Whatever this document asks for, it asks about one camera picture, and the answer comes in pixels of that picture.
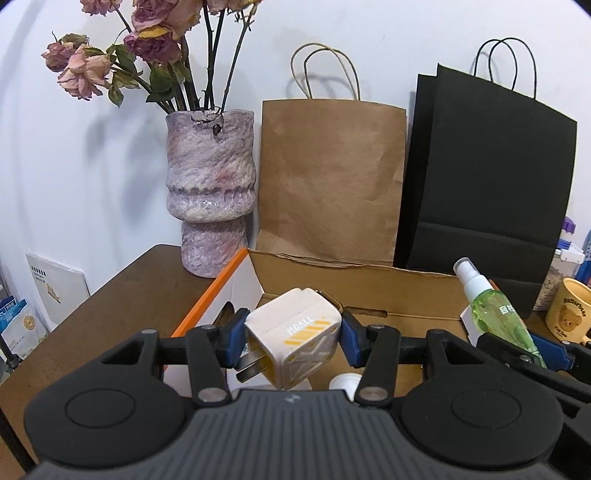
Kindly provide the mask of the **green spray bottle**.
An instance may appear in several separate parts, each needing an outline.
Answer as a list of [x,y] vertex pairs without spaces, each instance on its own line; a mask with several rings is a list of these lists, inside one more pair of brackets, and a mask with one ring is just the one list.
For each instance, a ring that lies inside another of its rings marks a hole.
[[507,296],[495,289],[468,257],[459,259],[453,270],[463,286],[479,332],[494,334],[520,347],[533,354],[539,365],[546,368],[542,354]]

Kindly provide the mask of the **white power adapter plug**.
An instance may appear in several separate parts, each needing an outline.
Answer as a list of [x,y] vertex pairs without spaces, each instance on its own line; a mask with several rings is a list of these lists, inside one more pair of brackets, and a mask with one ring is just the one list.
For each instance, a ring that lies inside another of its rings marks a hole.
[[249,352],[235,367],[236,380],[262,374],[278,390],[290,390],[332,359],[342,310],[310,288],[294,288],[249,313]]

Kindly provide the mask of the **white ribbed bottle cap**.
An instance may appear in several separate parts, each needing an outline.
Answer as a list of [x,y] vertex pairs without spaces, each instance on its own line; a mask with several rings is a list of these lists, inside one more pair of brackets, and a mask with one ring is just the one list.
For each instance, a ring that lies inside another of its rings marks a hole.
[[342,390],[349,401],[355,401],[356,390],[361,382],[362,375],[358,373],[342,373],[332,378],[329,390]]

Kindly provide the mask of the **yellow bear mug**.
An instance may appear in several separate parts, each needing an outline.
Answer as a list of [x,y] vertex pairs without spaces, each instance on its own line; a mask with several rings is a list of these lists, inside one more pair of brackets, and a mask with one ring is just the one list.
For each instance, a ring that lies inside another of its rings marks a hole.
[[562,280],[546,315],[549,331],[560,341],[590,344],[590,288],[572,278]]

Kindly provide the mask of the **red cardboard box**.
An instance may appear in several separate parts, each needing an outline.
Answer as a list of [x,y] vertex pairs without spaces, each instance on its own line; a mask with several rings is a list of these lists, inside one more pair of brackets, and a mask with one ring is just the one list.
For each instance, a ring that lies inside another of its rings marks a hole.
[[469,302],[454,276],[247,249],[235,254],[173,334],[214,323],[224,308],[245,308],[252,314],[249,345],[277,363],[245,382],[229,370],[230,392],[325,390],[353,370],[337,344],[344,330],[339,306],[364,325],[394,327],[406,337],[422,338],[430,329],[469,337]]

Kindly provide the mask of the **clear container with white lid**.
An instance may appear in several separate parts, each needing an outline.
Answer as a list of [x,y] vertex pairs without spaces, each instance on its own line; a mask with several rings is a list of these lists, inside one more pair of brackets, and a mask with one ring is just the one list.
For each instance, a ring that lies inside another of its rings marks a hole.
[[534,311],[546,312],[549,310],[556,293],[565,278],[573,278],[579,266],[583,263],[585,255],[574,244],[568,249],[555,250],[553,260],[544,279]]

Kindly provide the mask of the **purple white jar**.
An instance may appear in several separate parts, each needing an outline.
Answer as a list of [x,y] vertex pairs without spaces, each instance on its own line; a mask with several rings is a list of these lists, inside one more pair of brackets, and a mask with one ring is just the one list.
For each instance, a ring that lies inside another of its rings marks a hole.
[[574,233],[576,231],[575,222],[568,216],[564,218],[562,228],[560,231],[557,248],[561,250],[568,250],[572,244]]

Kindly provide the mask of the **brown paper bag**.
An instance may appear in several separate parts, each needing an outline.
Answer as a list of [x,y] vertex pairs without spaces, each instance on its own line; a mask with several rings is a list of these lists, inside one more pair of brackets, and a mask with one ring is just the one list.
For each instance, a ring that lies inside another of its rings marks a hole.
[[276,254],[390,265],[407,143],[405,109],[367,102],[355,65],[332,50],[353,99],[263,101],[256,248]]

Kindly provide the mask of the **black paper bag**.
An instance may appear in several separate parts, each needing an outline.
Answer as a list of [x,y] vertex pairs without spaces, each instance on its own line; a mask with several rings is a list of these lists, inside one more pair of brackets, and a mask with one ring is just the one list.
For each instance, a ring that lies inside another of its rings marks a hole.
[[577,123],[439,66],[420,75],[394,265],[451,273],[471,259],[522,317],[536,303],[566,217]]

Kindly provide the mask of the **purple ceramic vase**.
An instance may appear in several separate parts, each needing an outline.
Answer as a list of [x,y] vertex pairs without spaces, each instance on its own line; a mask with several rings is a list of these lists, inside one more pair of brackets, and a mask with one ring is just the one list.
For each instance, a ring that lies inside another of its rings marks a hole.
[[247,245],[256,207],[254,113],[177,111],[166,116],[168,213],[181,221],[181,262],[214,278]]

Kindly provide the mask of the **blue white package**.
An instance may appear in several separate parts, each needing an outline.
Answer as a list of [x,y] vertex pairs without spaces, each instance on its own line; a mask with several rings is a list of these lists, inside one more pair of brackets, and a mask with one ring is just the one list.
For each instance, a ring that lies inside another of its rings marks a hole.
[[1,302],[1,336],[11,353],[24,360],[48,336],[48,330],[26,300],[10,296]]

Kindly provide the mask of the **black tripod stand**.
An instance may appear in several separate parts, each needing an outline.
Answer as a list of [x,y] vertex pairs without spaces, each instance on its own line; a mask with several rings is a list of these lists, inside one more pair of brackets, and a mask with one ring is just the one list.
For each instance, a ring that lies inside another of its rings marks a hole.
[[6,357],[6,366],[7,366],[7,371],[9,373],[14,372],[18,366],[22,363],[22,359],[20,358],[19,355],[13,353],[8,344],[6,343],[6,341],[4,340],[4,338],[0,335],[0,348],[2,353],[5,355]]

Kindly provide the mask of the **dried pink roses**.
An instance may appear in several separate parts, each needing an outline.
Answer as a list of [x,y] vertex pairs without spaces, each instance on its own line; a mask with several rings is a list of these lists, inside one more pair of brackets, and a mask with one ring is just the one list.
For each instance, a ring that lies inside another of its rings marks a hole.
[[[58,85],[71,97],[89,101],[105,94],[120,106],[125,89],[141,89],[146,101],[171,114],[176,111],[222,113],[228,101],[235,65],[245,35],[252,28],[257,1],[134,1],[129,18],[120,1],[83,1],[89,16],[115,14],[123,29],[102,50],[88,36],[54,37],[42,53],[45,66],[57,74]],[[215,64],[224,20],[242,26],[233,51],[221,102],[214,99]],[[189,59],[187,33],[199,23],[206,32],[206,84],[197,93]]]

